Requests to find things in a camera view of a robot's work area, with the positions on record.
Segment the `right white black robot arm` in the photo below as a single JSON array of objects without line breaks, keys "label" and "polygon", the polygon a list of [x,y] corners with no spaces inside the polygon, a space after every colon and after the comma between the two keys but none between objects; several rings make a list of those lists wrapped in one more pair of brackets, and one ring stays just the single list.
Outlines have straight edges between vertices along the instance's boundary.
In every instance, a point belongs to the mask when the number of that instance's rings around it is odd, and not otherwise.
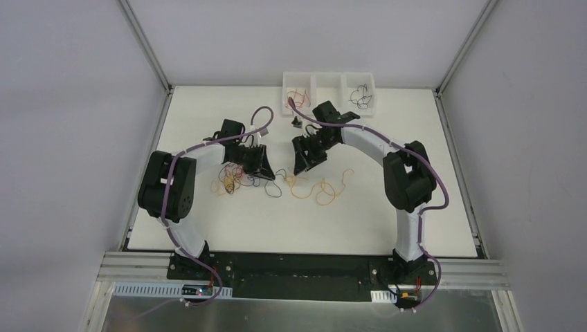
[{"label": "right white black robot arm", "polygon": [[337,144],[351,146],[376,161],[383,170],[386,197],[397,215],[391,274],[401,283],[411,283],[428,261],[422,248],[423,213],[437,187],[425,147],[419,141],[400,145],[367,126],[359,115],[338,112],[330,101],[312,113],[310,122],[318,128],[292,140],[294,174],[324,163],[327,150]]}]

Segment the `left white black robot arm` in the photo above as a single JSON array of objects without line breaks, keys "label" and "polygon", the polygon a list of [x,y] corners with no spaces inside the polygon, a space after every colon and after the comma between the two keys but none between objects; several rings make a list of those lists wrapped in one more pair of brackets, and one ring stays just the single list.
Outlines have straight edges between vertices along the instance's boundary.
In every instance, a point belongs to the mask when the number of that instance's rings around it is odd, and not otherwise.
[{"label": "left white black robot arm", "polygon": [[212,167],[233,163],[246,175],[273,181],[267,147],[259,142],[266,126],[249,127],[225,119],[219,131],[194,147],[176,154],[154,151],[150,155],[138,191],[138,206],[165,228],[174,252],[186,258],[185,271],[193,279],[204,279],[212,271],[204,236],[184,223],[195,199],[198,174]]}]

